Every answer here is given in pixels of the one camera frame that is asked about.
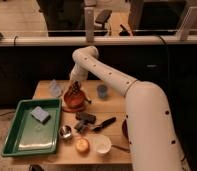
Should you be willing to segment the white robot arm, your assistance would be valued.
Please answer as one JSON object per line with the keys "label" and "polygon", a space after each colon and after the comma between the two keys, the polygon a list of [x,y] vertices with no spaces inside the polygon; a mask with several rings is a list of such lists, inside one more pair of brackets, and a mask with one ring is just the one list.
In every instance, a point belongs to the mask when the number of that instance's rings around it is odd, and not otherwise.
{"label": "white robot arm", "polygon": [[125,97],[128,139],[134,171],[192,171],[177,138],[164,91],[98,60],[95,46],[75,50],[70,79],[83,81],[89,72]]}

